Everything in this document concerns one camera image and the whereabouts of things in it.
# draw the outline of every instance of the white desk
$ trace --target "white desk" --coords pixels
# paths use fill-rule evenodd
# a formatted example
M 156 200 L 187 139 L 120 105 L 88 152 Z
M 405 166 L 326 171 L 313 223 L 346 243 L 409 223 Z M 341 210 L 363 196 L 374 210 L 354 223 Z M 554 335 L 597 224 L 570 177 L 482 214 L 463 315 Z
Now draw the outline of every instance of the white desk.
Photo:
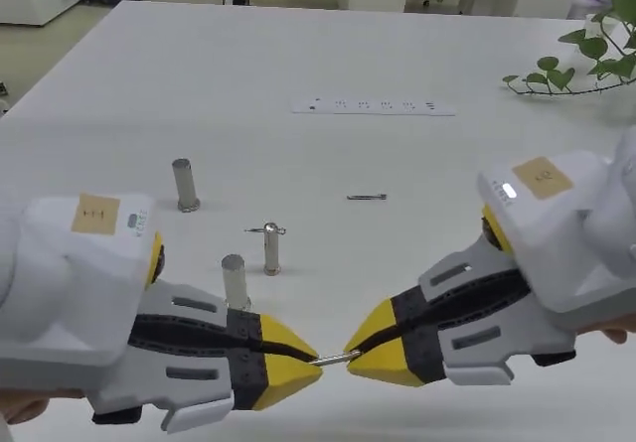
M 518 99 L 499 85 L 536 57 L 568 54 L 556 37 L 577 25 L 123 3 L 2 119 L 0 182 L 24 199 L 151 194 L 160 203 L 167 280 L 223 295 L 220 261 L 239 252 L 254 309 L 286 322 L 320 353 L 337 353 L 378 302 L 474 241 L 478 169 L 579 147 L 612 152 L 627 120 L 601 119 L 609 93 L 552 102 Z M 182 43 L 187 54 L 171 53 Z M 118 59 L 94 58 L 106 52 Z M 308 54 L 312 60 L 303 60 Z M 289 111 L 294 99 L 334 94 L 432 96 L 458 114 Z M 193 162 L 203 201 L 191 215 L 176 210 L 170 166 L 183 156 Z M 378 192 L 388 200 L 345 200 Z M 262 239 L 243 233 L 267 220 L 287 228 L 283 271 L 274 278 L 260 271 Z M 441 382 L 415 390 L 326 368 L 321 381 L 270 410 L 231 414 L 169 440 L 629 440 L 636 345 L 589 335 L 578 351 L 554 368 L 513 359 L 510 387 Z M 166 440 L 157 411 L 130 427 L 95 427 L 89 419 L 85 402 L 56 402 L 14 436 Z

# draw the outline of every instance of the tan label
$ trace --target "tan label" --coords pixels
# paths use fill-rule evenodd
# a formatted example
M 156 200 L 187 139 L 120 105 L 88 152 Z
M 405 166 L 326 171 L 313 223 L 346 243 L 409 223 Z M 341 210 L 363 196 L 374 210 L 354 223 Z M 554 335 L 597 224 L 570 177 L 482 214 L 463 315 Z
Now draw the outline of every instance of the tan label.
M 81 194 L 71 231 L 115 235 L 118 213 L 119 199 Z
M 515 167 L 513 172 L 539 200 L 549 199 L 574 187 L 569 177 L 546 157 L 528 161 Z

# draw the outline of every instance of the metal pin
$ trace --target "metal pin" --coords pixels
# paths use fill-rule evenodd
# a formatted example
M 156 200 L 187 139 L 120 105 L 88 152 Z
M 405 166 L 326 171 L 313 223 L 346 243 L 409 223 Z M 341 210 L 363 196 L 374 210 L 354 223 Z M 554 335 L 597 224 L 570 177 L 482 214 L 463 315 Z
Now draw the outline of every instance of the metal pin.
M 319 368 L 324 366 L 339 365 L 341 363 L 348 363 L 349 361 L 353 361 L 354 359 L 359 358 L 361 355 L 362 355 L 361 351 L 353 350 L 348 353 L 344 353 L 342 355 L 327 356 L 325 358 L 319 358 L 317 360 L 310 362 L 309 364 L 313 366 L 317 366 Z
M 247 296 L 245 261 L 240 255 L 228 255 L 221 260 L 221 268 L 228 307 L 233 310 L 249 311 L 251 300 Z
M 263 228 L 251 228 L 246 231 L 264 233 L 265 235 L 265 266 L 263 268 L 265 275 L 274 276 L 280 273 L 280 263 L 278 262 L 278 236 L 285 235 L 287 230 L 270 221 L 266 223 Z
M 387 194 L 375 194 L 374 196 L 347 196 L 348 201 L 385 201 Z
M 201 202 L 197 199 L 190 161 L 177 159 L 172 163 L 172 170 L 175 173 L 177 193 L 179 194 L 177 207 L 183 213 L 196 211 L 201 206 Z

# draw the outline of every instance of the human hand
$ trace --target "human hand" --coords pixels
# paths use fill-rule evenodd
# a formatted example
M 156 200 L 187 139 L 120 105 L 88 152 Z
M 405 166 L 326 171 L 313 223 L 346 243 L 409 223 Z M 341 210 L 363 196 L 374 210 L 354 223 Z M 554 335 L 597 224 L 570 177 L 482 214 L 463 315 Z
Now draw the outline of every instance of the human hand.
M 50 399 L 81 399 L 78 390 L 30 391 L 0 389 L 0 414 L 9 425 L 22 424 L 47 410 Z
M 585 328 L 579 333 L 584 335 L 592 331 L 601 331 L 612 342 L 617 345 L 623 345 L 627 342 L 628 333 L 636 333 L 636 314 L 625 315 L 606 323 L 598 323 Z

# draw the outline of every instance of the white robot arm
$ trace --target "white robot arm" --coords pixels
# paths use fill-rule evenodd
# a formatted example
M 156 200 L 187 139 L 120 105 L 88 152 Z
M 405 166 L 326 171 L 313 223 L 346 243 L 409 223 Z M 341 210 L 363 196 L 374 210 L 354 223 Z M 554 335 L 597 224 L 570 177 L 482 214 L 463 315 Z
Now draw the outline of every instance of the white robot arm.
M 636 313 L 636 128 L 613 160 L 578 151 L 478 177 L 483 234 L 383 302 L 351 373 L 422 385 L 510 384 L 506 361 L 575 357 L 577 331 Z
M 145 196 L 0 202 L 0 388 L 80 389 L 99 424 L 167 411 L 178 432 L 317 380 L 316 353 L 266 315 L 159 280 Z

